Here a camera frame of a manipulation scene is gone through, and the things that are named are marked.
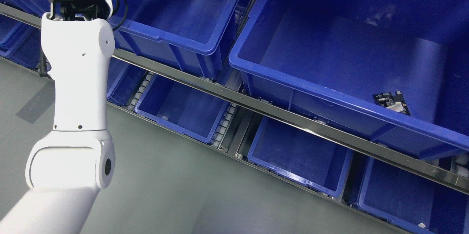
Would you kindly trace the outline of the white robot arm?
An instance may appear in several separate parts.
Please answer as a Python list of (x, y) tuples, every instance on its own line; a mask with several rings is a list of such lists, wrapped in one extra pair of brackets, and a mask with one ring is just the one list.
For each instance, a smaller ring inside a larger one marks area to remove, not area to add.
[(112, 0), (48, 0), (41, 17), (40, 74), (54, 81), (52, 131), (33, 146), (26, 194), (1, 220), (2, 234), (78, 234), (115, 150), (107, 125), (107, 77), (115, 52)]

